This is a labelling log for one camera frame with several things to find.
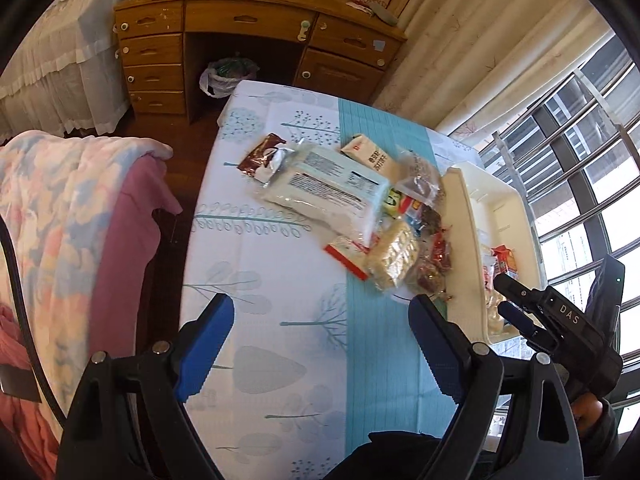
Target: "teal stripe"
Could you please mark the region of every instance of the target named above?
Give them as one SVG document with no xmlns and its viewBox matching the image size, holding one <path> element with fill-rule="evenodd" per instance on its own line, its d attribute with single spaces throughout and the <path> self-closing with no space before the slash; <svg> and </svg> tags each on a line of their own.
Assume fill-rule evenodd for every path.
<svg viewBox="0 0 640 480">
<path fill-rule="evenodd" d="M 408 148 L 435 164 L 423 126 L 375 108 L 339 100 L 341 143 L 366 134 L 389 155 Z M 371 431 L 442 436 L 455 405 L 438 390 L 407 321 L 406 306 L 347 272 L 346 452 Z"/>
</svg>

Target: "pink cloth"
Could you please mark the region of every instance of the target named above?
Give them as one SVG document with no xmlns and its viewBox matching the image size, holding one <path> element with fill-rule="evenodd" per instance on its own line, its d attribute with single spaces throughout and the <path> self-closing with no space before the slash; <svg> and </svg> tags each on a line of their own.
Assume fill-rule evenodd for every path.
<svg viewBox="0 0 640 480">
<path fill-rule="evenodd" d="M 20 344 L 20 329 L 11 309 L 0 304 L 0 364 L 31 368 L 27 350 Z M 0 392 L 0 420 L 20 446 L 36 474 L 53 480 L 58 459 L 58 441 L 35 402 Z"/>
<path fill-rule="evenodd" d="M 89 355 L 135 354 L 136 319 L 146 264 L 156 254 L 160 229 L 151 213 L 182 211 L 164 182 L 166 165 L 151 155 L 130 168 L 116 200 L 91 298 Z"/>
</svg>

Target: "white snack bag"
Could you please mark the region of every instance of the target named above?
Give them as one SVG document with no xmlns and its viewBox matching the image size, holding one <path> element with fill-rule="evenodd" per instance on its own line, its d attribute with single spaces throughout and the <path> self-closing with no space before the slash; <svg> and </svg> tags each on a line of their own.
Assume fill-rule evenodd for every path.
<svg viewBox="0 0 640 480">
<path fill-rule="evenodd" d="M 265 200 L 327 224 L 369 247 L 389 181 L 381 174 L 312 142 L 285 162 L 269 182 Z"/>
</svg>

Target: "white plastic tray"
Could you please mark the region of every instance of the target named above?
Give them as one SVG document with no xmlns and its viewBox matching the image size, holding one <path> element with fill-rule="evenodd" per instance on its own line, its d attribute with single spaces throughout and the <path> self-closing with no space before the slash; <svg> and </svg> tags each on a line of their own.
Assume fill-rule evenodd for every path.
<svg viewBox="0 0 640 480">
<path fill-rule="evenodd" d="M 513 251 L 523 285 L 540 288 L 540 268 L 522 199 L 513 187 L 469 162 L 453 165 L 442 179 L 446 192 L 442 224 L 451 227 L 447 292 L 452 298 L 447 319 L 472 342 L 493 344 L 517 336 L 511 326 L 489 335 L 477 229 L 487 232 L 491 247 L 505 245 Z"/>
</svg>

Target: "curtain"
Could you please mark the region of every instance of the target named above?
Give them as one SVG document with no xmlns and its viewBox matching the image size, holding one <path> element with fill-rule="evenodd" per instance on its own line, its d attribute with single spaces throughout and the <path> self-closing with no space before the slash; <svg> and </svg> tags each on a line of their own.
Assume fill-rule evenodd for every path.
<svg viewBox="0 0 640 480">
<path fill-rule="evenodd" d="M 613 31 L 588 0 L 409 0 L 408 41 L 374 106 L 473 146 Z"/>
</svg>

